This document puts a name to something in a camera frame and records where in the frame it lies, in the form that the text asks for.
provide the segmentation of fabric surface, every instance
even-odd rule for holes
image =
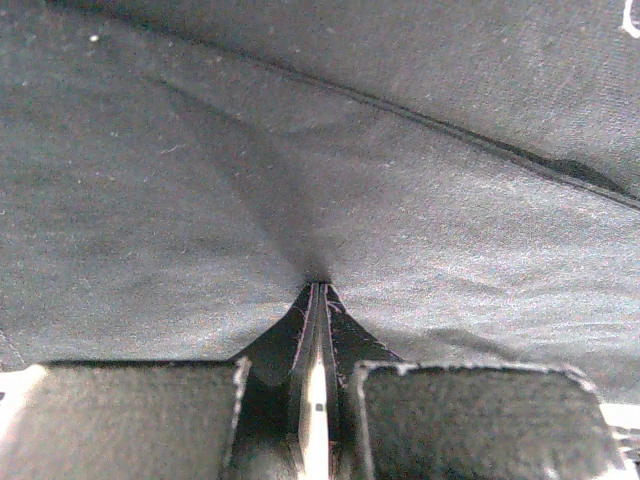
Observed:
[[[640,38],[621,28],[626,5],[640,22],[633,0],[62,3],[267,59],[640,197]]]
[[[571,372],[405,368],[372,365],[354,379],[375,478],[635,477]]]
[[[248,373],[247,363],[36,366],[28,401],[3,405],[2,477],[220,478]]]

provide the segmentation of dark gray cloth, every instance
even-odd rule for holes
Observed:
[[[375,472],[369,478],[633,478],[597,398],[573,372],[373,363],[355,377],[358,457]]]
[[[640,196],[640,39],[621,28],[625,0],[64,3],[268,59],[542,155],[563,173],[586,165]],[[640,22],[640,7],[631,17]]]
[[[3,418],[2,478],[216,479],[230,470],[248,362],[73,362],[27,372],[29,400],[2,405],[12,420],[6,428]]]

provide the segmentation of gray fabric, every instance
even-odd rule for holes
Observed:
[[[226,358],[326,274],[407,359],[513,350],[640,401],[637,210],[212,47],[54,9],[0,28],[6,368]]]
[[[579,162],[640,196],[640,39],[621,29],[625,0],[65,3],[107,7],[384,98],[565,173]]]
[[[228,477],[248,362],[72,363],[30,374],[28,401],[7,404],[6,430],[3,418],[2,478]]]

